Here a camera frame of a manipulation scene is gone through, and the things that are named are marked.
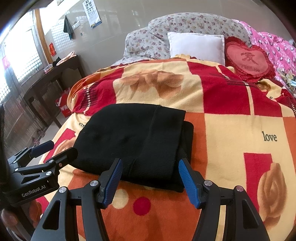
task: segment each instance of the black folded cloth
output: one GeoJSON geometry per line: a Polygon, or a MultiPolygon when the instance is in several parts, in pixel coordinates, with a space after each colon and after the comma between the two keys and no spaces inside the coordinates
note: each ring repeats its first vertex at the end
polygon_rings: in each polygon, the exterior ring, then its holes
{"type": "Polygon", "coordinates": [[[71,165],[101,174],[121,158],[122,180],[182,192],[178,162],[190,161],[193,139],[193,125],[184,117],[184,110],[160,105],[108,105],[79,133],[71,165]]]}
{"type": "Polygon", "coordinates": [[[55,61],[52,62],[52,66],[55,67],[57,66],[57,63],[61,61],[60,57],[57,57],[57,59],[55,61]]]}

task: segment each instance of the finger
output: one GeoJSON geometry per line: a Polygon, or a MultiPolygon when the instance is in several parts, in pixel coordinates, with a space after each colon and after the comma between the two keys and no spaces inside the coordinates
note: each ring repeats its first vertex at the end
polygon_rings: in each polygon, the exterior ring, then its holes
{"type": "Polygon", "coordinates": [[[41,208],[41,204],[39,202],[37,202],[36,200],[33,200],[30,203],[30,207],[29,207],[29,217],[33,222],[39,222],[40,220],[40,215],[42,213],[42,208],[41,208]]]}
{"type": "Polygon", "coordinates": [[[37,228],[37,226],[38,226],[38,224],[39,224],[39,221],[36,221],[36,222],[33,222],[33,223],[32,223],[32,225],[33,225],[34,228],[37,228]]]}
{"type": "Polygon", "coordinates": [[[5,209],[2,210],[1,219],[7,228],[14,227],[18,223],[16,215],[5,209]]]}
{"type": "Polygon", "coordinates": [[[9,228],[16,235],[22,237],[20,232],[15,227],[17,225],[17,223],[18,223],[18,219],[17,219],[15,214],[3,209],[2,213],[1,213],[1,219],[2,219],[3,224],[5,225],[5,227],[9,228]]]}

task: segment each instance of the dark towel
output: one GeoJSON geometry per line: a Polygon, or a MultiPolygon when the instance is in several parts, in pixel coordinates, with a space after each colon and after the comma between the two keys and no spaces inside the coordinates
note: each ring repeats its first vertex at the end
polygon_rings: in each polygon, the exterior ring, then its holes
{"type": "Polygon", "coordinates": [[[68,33],[70,40],[72,40],[73,29],[66,16],[65,16],[65,23],[64,23],[64,33],[68,33]]]}
{"type": "Polygon", "coordinates": [[[122,180],[183,191],[178,161],[191,157],[193,125],[185,111],[152,104],[112,104],[95,113],[79,133],[71,165],[101,174],[115,158],[122,180]]]}
{"type": "Polygon", "coordinates": [[[52,62],[52,66],[55,67],[57,66],[57,63],[61,61],[61,58],[58,57],[55,61],[52,62]]]}

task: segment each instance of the white tiled wall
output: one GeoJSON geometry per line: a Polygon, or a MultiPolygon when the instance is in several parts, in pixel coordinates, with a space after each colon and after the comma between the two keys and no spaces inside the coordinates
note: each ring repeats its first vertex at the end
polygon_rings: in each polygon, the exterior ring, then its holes
{"type": "Polygon", "coordinates": [[[43,31],[48,33],[50,28],[65,14],[70,8],[72,8],[79,0],[63,0],[59,5],[57,1],[53,0],[47,7],[40,9],[40,17],[42,22],[43,31]]]}
{"type": "Polygon", "coordinates": [[[123,57],[126,35],[146,27],[156,17],[178,12],[205,12],[239,19],[257,31],[291,38],[279,19],[259,0],[94,0],[102,24],[91,29],[82,6],[78,1],[67,12],[71,24],[80,21],[74,30],[74,39],[63,32],[63,15],[46,34],[48,44],[53,42],[57,55],[65,57],[71,51],[81,56],[86,74],[110,66],[123,57]]]}

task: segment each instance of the red and yellow blanket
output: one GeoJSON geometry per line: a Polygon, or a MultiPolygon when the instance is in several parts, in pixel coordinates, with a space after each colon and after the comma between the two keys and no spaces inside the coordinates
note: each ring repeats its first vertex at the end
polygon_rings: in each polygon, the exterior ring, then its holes
{"type": "MultiPolygon", "coordinates": [[[[102,69],[77,82],[68,97],[73,114],[41,162],[73,146],[90,117],[108,104],[160,104],[186,111],[194,125],[191,166],[218,186],[242,185],[271,241],[284,241],[296,214],[296,122],[282,101],[285,90],[270,80],[246,83],[232,67],[190,59],[141,61],[102,69]]],[[[97,176],[70,165],[60,186],[83,187],[97,176]]],[[[39,201],[46,208],[54,193],[39,201]]],[[[113,203],[102,211],[110,240],[190,241],[199,210],[186,192],[153,189],[120,181],[113,203]]],[[[78,209],[80,240],[85,240],[78,209]]],[[[222,240],[221,207],[216,240],[222,240]]]]}

